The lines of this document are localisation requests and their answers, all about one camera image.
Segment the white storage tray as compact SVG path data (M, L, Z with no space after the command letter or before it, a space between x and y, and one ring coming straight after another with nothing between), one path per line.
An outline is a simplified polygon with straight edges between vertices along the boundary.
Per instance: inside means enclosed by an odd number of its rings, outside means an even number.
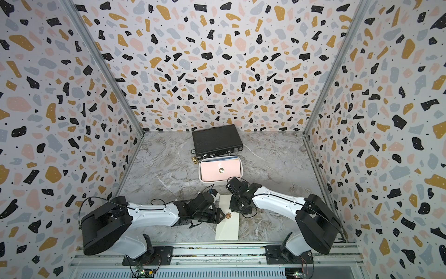
M243 164L238 156L203 159L199 163L199 180L205 185L223 185L231 177L242 177Z

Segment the pink envelope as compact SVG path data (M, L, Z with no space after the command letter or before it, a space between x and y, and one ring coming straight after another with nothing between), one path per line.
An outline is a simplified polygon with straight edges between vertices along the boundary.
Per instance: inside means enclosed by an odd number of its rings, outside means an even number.
M226 159L202 162L200 165L201 179L210 183L239 177L242 173L239 159Z

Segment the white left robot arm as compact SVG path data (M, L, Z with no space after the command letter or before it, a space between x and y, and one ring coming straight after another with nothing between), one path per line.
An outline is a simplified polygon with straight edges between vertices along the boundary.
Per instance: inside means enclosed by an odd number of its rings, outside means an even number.
M114 251L135 261L149 260L155 253L151 239L147 234L136 235L136 229L193 227L194 222L219 224L225 213L216 206L218 197L218 192L212 189L198 193L194 199L161 205L138 205L123 196L113 198L80 221L84 254Z

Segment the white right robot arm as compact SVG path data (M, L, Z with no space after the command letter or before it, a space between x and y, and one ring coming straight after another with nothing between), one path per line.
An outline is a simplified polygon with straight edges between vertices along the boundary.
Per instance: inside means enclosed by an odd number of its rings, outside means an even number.
M245 215L263 209L297 223L299 233L289 233L280 246L266 247L270 265L297 263L312 251L327 255L341 233L340 220L317 195L293 197L237 177L227 182L226 189L232 195L231 212Z

